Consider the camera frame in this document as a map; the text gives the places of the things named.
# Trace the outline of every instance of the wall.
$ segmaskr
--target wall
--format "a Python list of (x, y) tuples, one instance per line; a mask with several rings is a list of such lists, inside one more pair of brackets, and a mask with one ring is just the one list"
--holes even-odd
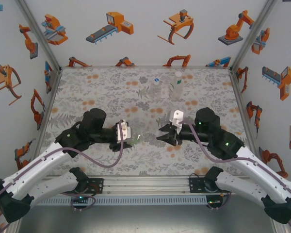
[[(248, 10), (248, 15), (255, 20), (266, 1), (252, 0), (249, 4), (245, 0), (84, 0), (80, 4), (66, 0), (64, 5), (61, 0), (26, 2), (42, 31), (45, 14), (55, 16), (66, 28), (68, 40), (60, 45), (50, 44), (61, 66), (68, 65), (71, 56), (95, 66), (114, 66), (125, 56), (139, 66), (157, 66), (167, 63), (170, 57), (188, 54), (191, 54), (189, 65), (205, 66), (227, 56), (231, 56), (233, 62), (244, 40), (227, 46), (218, 41), (218, 37), (225, 35), (226, 29), (237, 23), (238, 14), (244, 10)], [(168, 38), (170, 26), (163, 20), (168, 20), (182, 9), (194, 18), (194, 30), (186, 40), (174, 35), (175, 45), (171, 45), (157, 35)], [(125, 20), (134, 25), (134, 33), (114, 33), (96, 45), (86, 41), (86, 37), (107, 25), (106, 13), (109, 11), (122, 13)], [(187, 30), (188, 27), (179, 32), (185, 34)], [(244, 23), (240, 35), (246, 38), (249, 31), (249, 26)]]
[[(252, 101), (263, 111), (260, 117), (258, 145), (263, 150), (277, 153), (283, 160), (284, 167), (291, 180), (291, 149), (289, 149), (289, 126), (291, 125), (291, 84), (290, 95), (280, 99), (280, 90), (276, 84), (269, 82), (262, 76), (262, 68), (281, 73), (287, 66), (291, 68), (291, 2), (278, 1), (263, 26), (263, 30), (270, 28), (270, 36), (266, 47), (260, 55), (249, 51), (244, 58), (241, 68), (247, 66), (248, 88), (242, 94), (245, 103)], [(254, 117), (251, 119), (252, 130), (255, 132)], [(275, 171), (278, 164), (271, 161), (269, 166)]]
[[(0, 11), (0, 64), (10, 65), (21, 79), (21, 84), (14, 88), (21, 98), (10, 106), (9, 103), (15, 98), (7, 88), (0, 90), (0, 178), (5, 178), (17, 171), (14, 150), (22, 148), (33, 138), (39, 138), (40, 131), (37, 131), (30, 108), (33, 89), (38, 91), (47, 108), (51, 93), (46, 94), (46, 55), (38, 45), (38, 56), (31, 60), (25, 37), (19, 31), (19, 24), (28, 26), (25, 18), (15, 1), (0, 1), (0, 4), (3, 5), (3, 11)], [(28, 35), (33, 42), (37, 42), (33, 33), (28, 32)], [(17, 83), (15, 75), (12, 75), (12, 83)], [(39, 112), (43, 111), (37, 100), (35, 108)], [(31, 144), (24, 159), (34, 154), (36, 144), (37, 140)]]

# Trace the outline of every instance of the plastic bottle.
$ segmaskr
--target plastic bottle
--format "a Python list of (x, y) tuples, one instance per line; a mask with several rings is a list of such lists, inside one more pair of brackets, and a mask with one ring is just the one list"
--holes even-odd
[(169, 86), (169, 97), (172, 100), (178, 100), (181, 98), (183, 92), (182, 73), (180, 71), (175, 72), (173, 79)]
[(160, 79), (154, 78), (150, 84), (150, 95), (152, 98), (157, 99), (161, 97), (162, 84)]

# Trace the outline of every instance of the patterned table surface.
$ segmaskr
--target patterned table surface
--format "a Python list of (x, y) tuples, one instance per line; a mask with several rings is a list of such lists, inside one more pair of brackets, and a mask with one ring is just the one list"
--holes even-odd
[[(176, 70), (184, 75), (183, 93), (174, 101), (168, 97), (168, 86)], [(161, 96), (150, 94), (154, 78), (162, 82)], [(156, 140), (158, 128), (168, 123), (169, 111), (181, 110), (186, 120), (194, 122), (196, 111), (204, 107), (220, 116), (224, 129), (248, 144), (227, 69), (67, 68), (63, 70), (41, 151), (63, 130), (80, 121), (85, 111), (100, 108), (107, 113), (104, 128), (126, 119), (132, 129), (133, 147), (124, 150), (113, 168), (101, 168), (76, 156), (50, 175), (62, 175), (79, 166), (87, 175), (177, 176), (205, 174), (213, 165), (240, 175), (229, 164), (213, 164), (195, 143), (184, 141), (172, 147)], [(85, 153), (106, 165), (118, 157), (118, 152), (111, 152), (107, 144), (94, 144)]]

